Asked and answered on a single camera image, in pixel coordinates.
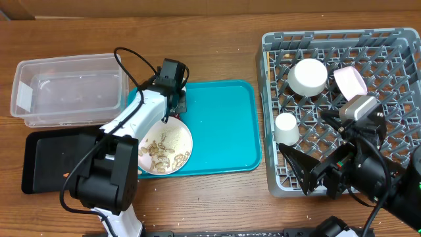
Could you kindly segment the white cup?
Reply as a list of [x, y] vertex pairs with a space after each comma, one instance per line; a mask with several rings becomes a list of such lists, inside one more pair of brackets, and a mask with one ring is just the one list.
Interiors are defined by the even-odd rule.
[[299, 128], [294, 115], [282, 113], [276, 117], [274, 137], [277, 144], [294, 145], [298, 142]]

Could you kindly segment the large white plate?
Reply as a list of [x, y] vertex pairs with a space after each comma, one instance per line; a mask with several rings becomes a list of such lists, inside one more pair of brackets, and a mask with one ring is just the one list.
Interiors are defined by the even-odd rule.
[[164, 176], [180, 170], [189, 161], [193, 138], [188, 127], [178, 118], [158, 121], [140, 141], [139, 174]]

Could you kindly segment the white bowl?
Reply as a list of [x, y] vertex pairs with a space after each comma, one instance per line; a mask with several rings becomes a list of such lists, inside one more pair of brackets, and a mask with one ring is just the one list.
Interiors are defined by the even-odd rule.
[[328, 78], [326, 66], [316, 59], [303, 59], [287, 75], [289, 87], [298, 95], [313, 97], [324, 90]]

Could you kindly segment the wooden chopstick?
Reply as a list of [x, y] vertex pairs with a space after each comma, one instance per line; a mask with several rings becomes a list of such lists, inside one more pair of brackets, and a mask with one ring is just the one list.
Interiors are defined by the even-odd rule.
[[266, 52], [266, 62], [267, 62], [267, 80], [270, 82], [270, 52], [267, 51]]

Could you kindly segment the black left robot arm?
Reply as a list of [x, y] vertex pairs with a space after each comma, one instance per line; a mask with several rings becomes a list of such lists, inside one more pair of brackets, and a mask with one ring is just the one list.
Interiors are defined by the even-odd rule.
[[132, 202], [137, 192], [139, 141], [158, 122], [186, 111], [185, 91], [188, 67], [165, 59], [161, 69], [138, 86], [135, 99], [113, 121], [96, 133], [80, 134], [77, 152], [82, 159], [64, 182], [72, 198], [84, 206], [71, 213], [96, 215], [105, 236], [141, 236], [142, 223]]

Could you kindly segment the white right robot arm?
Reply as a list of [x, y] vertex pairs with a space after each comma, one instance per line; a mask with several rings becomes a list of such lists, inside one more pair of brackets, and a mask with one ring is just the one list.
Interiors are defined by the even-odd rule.
[[385, 209], [416, 231], [420, 230], [420, 148], [410, 156], [406, 168], [387, 159], [380, 152], [387, 126], [380, 103], [371, 106], [360, 118], [339, 122], [339, 111], [324, 110], [322, 119], [337, 130], [345, 143], [323, 161], [295, 148], [278, 148], [292, 168], [304, 194], [319, 185], [337, 199], [354, 188], [374, 202], [362, 230], [368, 232], [380, 209]]

